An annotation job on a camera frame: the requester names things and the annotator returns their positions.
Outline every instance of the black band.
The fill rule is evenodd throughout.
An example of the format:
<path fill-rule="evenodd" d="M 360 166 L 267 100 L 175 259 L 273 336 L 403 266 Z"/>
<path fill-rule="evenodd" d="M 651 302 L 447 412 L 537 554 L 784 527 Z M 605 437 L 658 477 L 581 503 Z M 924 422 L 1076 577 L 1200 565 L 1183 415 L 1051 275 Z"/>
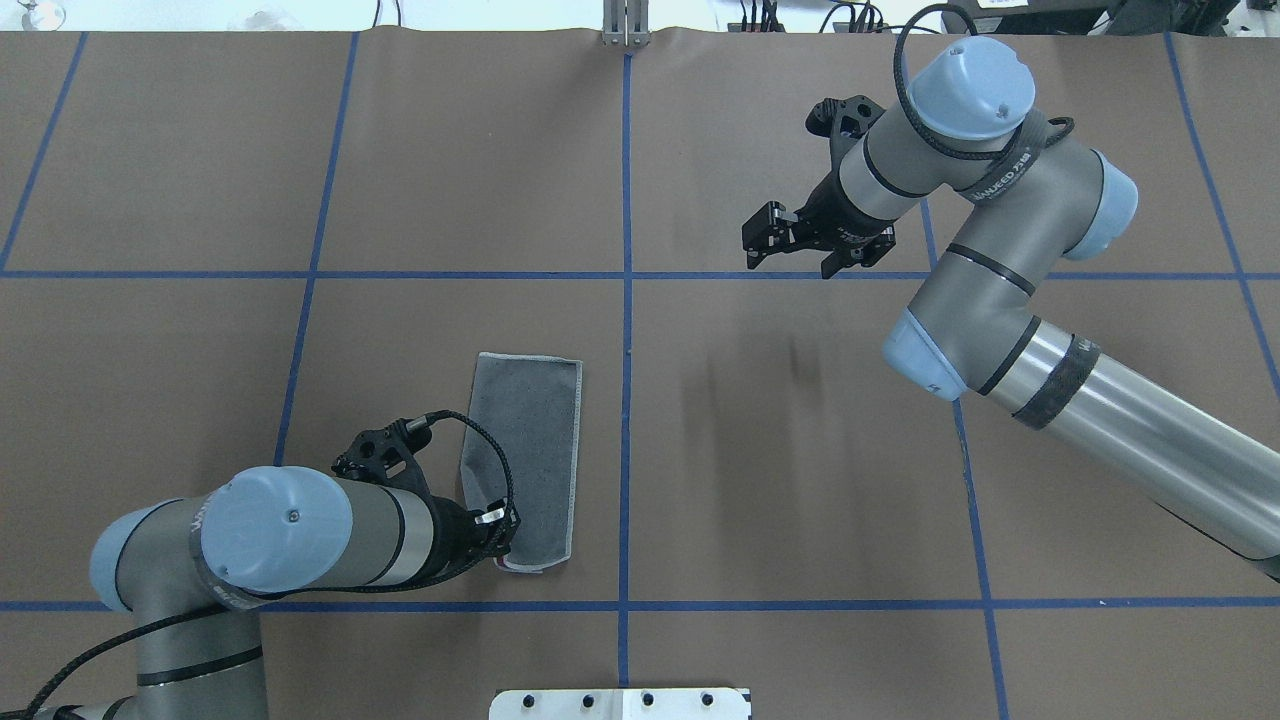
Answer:
<path fill-rule="evenodd" d="M 1075 397 L 1101 356 L 1101 347 L 1087 338 L 1073 334 L 1066 355 L 1053 366 L 1053 370 L 1044 378 L 1044 384 L 1036 391 L 1027 405 L 1014 413 L 1014 419 L 1033 430 L 1044 429 Z"/>
<path fill-rule="evenodd" d="M 376 487 L 381 488 L 383 492 L 387 493 L 387 497 L 392 501 L 392 505 L 396 506 L 396 519 L 397 521 L 399 521 L 399 537 L 396 539 L 396 552 L 392 552 L 392 559 L 387 561 L 387 566 L 383 568 L 381 573 L 374 575 L 374 579 L 365 583 L 366 585 L 371 585 L 378 580 L 381 580 L 383 575 L 390 573 L 392 568 L 396 565 L 396 561 L 399 560 L 399 551 L 403 550 L 404 547 L 404 509 L 399 506 L 399 498 L 392 495 L 392 491 L 387 489 L 383 486 L 376 486 Z"/>
<path fill-rule="evenodd" d="M 108 707 L 106 712 L 102 714 L 102 720 L 113 720 L 115 714 L 119 712 L 120 708 L 124 707 L 124 703 L 131 700 L 133 700 L 133 697 L 122 697 L 120 700 L 113 702 L 111 707 Z"/>
<path fill-rule="evenodd" d="M 201 675 L 209 675 L 210 673 L 218 673 L 220 670 L 230 670 L 246 662 L 252 662 L 262 657 L 262 646 L 257 646 L 253 650 L 246 650 L 244 652 L 237 652 L 236 655 L 228 655 L 227 657 L 220 657 L 218 660 L 210 660 L 209 662 L 201 662 L 198 665 L 188 665 L 186 667 L 178 667 L 175 670 L 164 670 L 160 673 L 138 673 L 138 687 L 146 688 L 151 685 L 160 685 L 164 683 L 180 683 L 183 680 L 191 680 L 192 678 L 198 678 Z"/>
<path fill-rule="evenodd" d="M 1009 141 L 1005 154 L 987 168 L 987 174 L 982 176 L 982 179 L 961 190 L 960 195 L 974 205 L 982 205 L 1014 187 L 1044 150 L 1048 128 L 1044 114 L 1032 108 L 1018 126 L 1018 133 Z"/>
<path fill-rule="evenodd" d="M 888 182 L 888 178 L 879 174 L 879 170 L 876 168 L 876 163 L 872 161 L 872 151 L 867 146 L 865 138 L 863 140 L 863 161 L 867 163 L 867 169 L 872 172 L 872 177 L 876 178 L 876 182 L 884 186 L 884 190 L 892 192 L 893 195 L 901 195 L 902 197 L 911 197 L 911 199 L 927 197 L 929 195 L 928 192 L 908 192 L 901 187 L 897 187 L 896 184 Z"/>
<path fill-rule="evenodd" d="M 987 379 L 987 382 L 983 383 L 980 388 L 978 388 L 978 395 L 987 395 L 991 391 L 996 389 L 996 386 L 1000 384 L 1000 380 L 1005 379 L 1005 375 L 1009 374 L 1009 369 L 1012 368 L 1014 363 L 1018 361 L 1018 356 L 1021 355 L 1024 350 L 1027 350 L 1028 345 L 1030 345 L 1032 338 L 1036 337 L 1036 331 L 1038 329 L 1039 329 L 1039 315 L 1032 315 L 1032 322 L 1027 323 L 1027 329 L 1023 331 L 1023 337 L 1018 338 L 1018 343 L 1014 345 L 1014 348 L 1009 351 L 1009 355 L 1005 355 L 1005 361 L 1001 363 L 1000 366 L 996 368 L 996 372 L 992 373 L 992 375 Z"/>
<path fill-rule="evenodd" d="M 1002 263 L 1000 263 L 1000 261 L 997 261 L 997 260 L 995 260 L 992 258 L 988 258 L 988 256 L 983 255 L 982 252 L 978 252 L 977 250 L 974 250 L 972 247 L 965 247 L 965 246 L 957 245 L 955 242 L 952 242 L 951 245 L 948 245 L 946 251 L 947 252 L 954 252 L 954 254 L 964 258 L 965 260 L 972 260 L 972 261 L 982 265 L 983 268 L 987 268 L 992 273 L 996 273 L 997 275 L 1000 275 L 1000 277 L 1005 278 L 1006 281 L 1014 283 L 1018 287 L 1018 290 L 1020 290 L 1020 291 L 1023 291 L 1023 292 L 1027 293 L 1027 297 L 1030 297 L 1032 295 L 1036 295 L 1036 286 L 1033 286 L 1029 279 L 1027 279 L 1027 278 L 1021 277 L 1020 274 L 1018 274 L 1018 270 L 1014 270 L 1009 265 L 1005 265 L 1005 264 L 1002 264 Z"/>

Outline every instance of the white bracket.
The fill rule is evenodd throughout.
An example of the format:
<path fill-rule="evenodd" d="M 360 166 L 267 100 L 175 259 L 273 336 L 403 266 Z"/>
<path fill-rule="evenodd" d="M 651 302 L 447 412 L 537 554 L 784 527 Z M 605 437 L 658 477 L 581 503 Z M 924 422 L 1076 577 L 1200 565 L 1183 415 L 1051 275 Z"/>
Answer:
<path fill-rule="evenodd" d="M 506 691 L 489 720 L 751 720 L 751 691 L 666 688 Z"/>
<path fill-rule="evenodd" d="M 649 0 L 604 0 L 600 41 L 631 47 L 649 45 Z"/>

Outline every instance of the gray towel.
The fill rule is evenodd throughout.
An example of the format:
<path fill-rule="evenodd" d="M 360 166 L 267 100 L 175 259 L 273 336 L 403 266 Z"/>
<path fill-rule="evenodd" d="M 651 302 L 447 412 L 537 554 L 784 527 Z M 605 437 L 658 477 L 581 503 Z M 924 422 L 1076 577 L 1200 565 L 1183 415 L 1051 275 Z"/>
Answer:
<path fill-rule="evenodd" d="M 481 352 L 467 415 L 507 454 L 521 524 L 498 566 L 540 573 L 568 560 L 577 484 L 582 363 L 541 355 Z M 493 448 L 468 432 L 462 443 L 462 492 L 470 507 L 506 495 Z"/>

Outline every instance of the light blue joint cover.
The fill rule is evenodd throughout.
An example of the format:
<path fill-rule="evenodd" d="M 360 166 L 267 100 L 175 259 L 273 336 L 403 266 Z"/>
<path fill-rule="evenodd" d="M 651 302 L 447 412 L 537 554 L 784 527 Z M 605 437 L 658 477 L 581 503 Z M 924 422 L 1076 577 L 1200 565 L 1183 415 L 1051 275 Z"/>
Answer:
<path fill-rule="evenodd" d="M 966 389 L 960 373 L 910 310 L 902 310 L 883 351 L 895 370 L 943 400 L 955 400 Z"/>
<path fill-rule="evenodd" d="M 992 140 L 1021 124 L 1036 102 L 1036 78 L 1012 47 L 979 35 L 952 42 L 906 94 L 933 132 Z"/>
<path fill-rule="evenodd" d="M 1098 210 L 1093 214 L 1093 223 L 1084 232 L 1084 238 L 1062 254 L 1068 260 L 1088 260 L 1101 255 L 1111 247 L 1112 240 L 1124 233 L 1138 211 L 1138 186 L 1101 152 L 1093 152 L 1102 160 L 1102 199 L 1098 200 Z"/>
<path fill-rule="evenodd" d="M 123 600 L 120 600 L 120 591 L 115 587 L 115 569 L 120 566 L 120 553 L 124 552 L 124 546 L 128 544 L 129 537 L 133 536 L 133 530 L 136 530 L 148 515 L 155 512 L 157 509 L 177 501 L 178 498 L 166 500 L 164 502 L 157 502 L 151 507 L 134 510 L 133 512 L 129 512 L 108 525 L 106 529 L 102 530 L 102 534 L 97 537 L 97 542 L 93 543 L 93 552 L 88 556 L 88 582 L 93 585 L 93 589 L 97 592 L 97 597 L 102 601 L 102 605 L 115 610 L 116 612 L 129 612 L 129 607 L 124 605 Z"/>
<path fill-rule="evenodd" d="M 351 500 L 310 468 L 250 468 L 209 497 L 200 544 L 209 569 L 253 592 L 294 591 L 338 562 Z"/>

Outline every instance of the black cable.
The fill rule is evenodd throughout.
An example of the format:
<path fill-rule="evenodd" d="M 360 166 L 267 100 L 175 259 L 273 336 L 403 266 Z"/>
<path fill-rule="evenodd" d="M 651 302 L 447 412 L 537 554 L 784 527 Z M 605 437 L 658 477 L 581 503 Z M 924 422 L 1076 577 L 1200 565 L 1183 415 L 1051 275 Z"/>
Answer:
<path fill-rule="evenodd" d="M 868 3 L 863 5 L 863 12 L 858 13 L 858 18 L 849 23 L 849 32 L 867 32 L 867 24 L 872 18 L 872 4 Z"/>
<path fill-rule="evenodd" d="M 831 15 L 836 14 L 836 10 L 841 8 L 849 8 L 849 22 L 854 22 L 854 4 L 852 3 L 836 3 L 829 10 L 827 10 L 827 17 L 822 19 L 822 27 L 818 28 L 818 33 L 822 35 L 827 31 L 827 23 L 831 22 Z"/>
<path fill-rule="evenodd" d="M 45 687 L 40 688 L 40 692 L 36 693 L 36 697 L 31 701 L 31 703 L 27 705 L 27 710 L 23 710 L 17 715 L 12 712 L 5 712 L 3 717 L 35 720 L 36 714 L 40 712 L 40 707 L 45 703 L 46 700 L 49 700 L 51 694 L 54 694 L 54 691 L 58 689 L 58 685 L 63 684 L 63 682 L 65 682 L 72 673 L 79 670 L 79 667 L 86 662 L 88 662 L 90 660 L 93 660 L 95 657 L 102 655 L 109 650 L 120 647 L 122 644 L 129 641 L 136 641 L 142 635 L 154 633 L 156 630 L 172 628 L 173 625 L 178 625 L 180 623 L 188 623 L 191 620 L 198 620 L 201 618 L 209 618 L 211 615 L 218 615 L 220 612 L 227 612 L 227 609 L 223 607 L 221 605 L 211 605 L 209 607 L 201 607 L 200 610 L 192 610 L 191 612 L 183 612 L 182 615 L 173 615 L 163 620 L 156 620 L 155 623 L 147 623 L 141 628 L 134 628 L 127 633 L 120 633 L 119 635 L 115 635 L 114 638 L 106 642 L 99 643 L 97 646 L 82 652 L 76 660 L 72 660 L 70 662 L 64 665 L 63 669 L 58 671 L 58 674 L 50 678 L 50 680 L 45 683 Z"/>
<path fill-rule="evenodd" d="M 920 114 L 915 110 L 915 105 L 911 104 L 911 99 L 906 95 L 906 70 L 902 63 L 902 54 L 906 49 L 906 36 L 911 33 L 911 29 L 928 14 L 931 13 L 954 13 L 964 20 L 965 29 L 969 35 L 978 35 L 978 27 L 973 22 L 973 17 L 969 12 L 959 5 L 951 5 L 940 3 L 936 5 L 928 5 L 923 8 L 919 13 L 911 15 L 911 19 L 906 20 L 902 26 L 902 32 L 897 35 L 897 41 L 893 44 L 893 87 L 897 90 L 897 102 L 902 106 L 902 113 L 906 115 L 911 128 L 915 133 L 920 136 L 920 140 L 925 142 L 929 147 L 937 150 L 938 152 L 946 155 L 947 158 L 955 158 L 956 160 L 996 160 L 1005 155 L 1005 152 L 1012 147 L 1012 143 L 1018 140 L 1018 133 L 1014 133 L 1009 138 L 1009 145 L 1001 150 L 993 150 L 988 152 L 973 152 L 966 150 L 956 150 L 945 142 L 942 142 L 937 135 L 924 124 L 920 119 Z M 1052 147 L 1061 142 L 1068 135 L 1075 129 L 1075 120 L 1071 118 L 1052 118 L 1048 120 L 1055 126 L 1062 126 L 1062 129 L 1048 137 L 1044 142 L 1044 147 Z"/>
<path fill-rule="evenodd" d="M 873 32 L 884 32 L 884 31 L 895 31 L 895 29 L 906 29 L 906 26 L 881 26 L 881 27 L 876 28 Z M 941 32 L 933 29 L 932 27 L 913 27 L 911 29 L 918 29 L 920 32 L 928 32 L 931 35 L 942 35 Z"/>
<path fill-rule="evenodd" d="M 503 523 L 503 528 L 502 529 L 504 530 L 506 527 L 508 527 L 512 523 L 515 523 L 517 520 L 517 518 L 518 518 L 518 514 L 516 512 L 516 482 L 511 477 L 511 465 L 507 462 L 507 454 L 503 452 L 502 446 L 498 445 L 498 441 L 493 439 L 493 436 L 489 434 L 488 430 L 485 430 L 484 428 L 481 428 L 479 423 L 476 423 L 471 418 L 467 418 L 462 413 L 454 413 L 453 410 L 439 410 L 436 413 L 429 413 L 429 414 L 426 414 L 425 418 L 428 418 L 428 425 L 429 427 L 431 424 L 434 424 L 439 419 L 452 418 L 452 419 L 458 420 L 460 423 L 465 424 L 466 427 L 471 428 L 472 430 L 475 430 L 476 434 L 479 434 L 481 438 L 484 438 L 484 441 L 486 443 L 489 443 L 489 447 L 492 447 L 493 451 L 498 455 L 498 461 L 502 462 L 502 474 L 504 475 L 504 478 L 507 480 L 507 514 L 502 519 L 502 523 Z M 489 553 L 494 548 L 497 548 L 499 538 L 502 538 L 502 536 L 504 536 L 504 534 L 506 534 L 504 532 L 492 533 L 489 541 L 485 542 L 485 544 L 483 546 L 481 552 L 476 553 L 475 557 L 472 557 L 471 560 L 463 562 L 462 565 L 458 565 L 457 568 L 453 568 L 452 570 L 445 571 L 443 575 L 434 575 L 431 578 L 428 578 L 428 579 L 421 580 L 419 583 L 415 583 L 412 585 L 385 585 L 385 587 L 366 585 L 366 587 L 343 588 L 343 589 L 348 589 L 348 591 L 352 591 L 352 592 L 362 592 L 362 593 L 380 593 L 380 592 L 416 591 L 416 589 L 429 588 L 431 585 L 438 585 L 438 584 L 440 584 L 440 583 L 443 583 L 445 580 L 451 580 L 453 578 L 457 578 L 462 573 L 466 573 L 467 570 L 470 570 L 470 569 L 475 568 L 476 565 L 479 565 L 481 560 L 484 560 L 485 557 L 488 557 Z"/>
<path fill-rule="evenodd" d="M 879 8 L 870 3 L 836 3 L 831 10 L 827 10 L 827 17 L 822 19 L 822 26 L 818 28 L 819 33 L 827 31 L 827 24 L 831 23 L 831 17 L 836 14 L 836 10 L 841 8 L 849 8 L 849 32 L 872 32 L 869 28 L 867 31 L 855 31 L 855 26 L 860 26 L 865 19 L 868 19 L 867 13 L 870 12 L 870 24 L 872 27 L 878 26 L 884 22 L 884 13 Z M 861 14 L 858 14 L 858 8 L 863 8 Z"/>

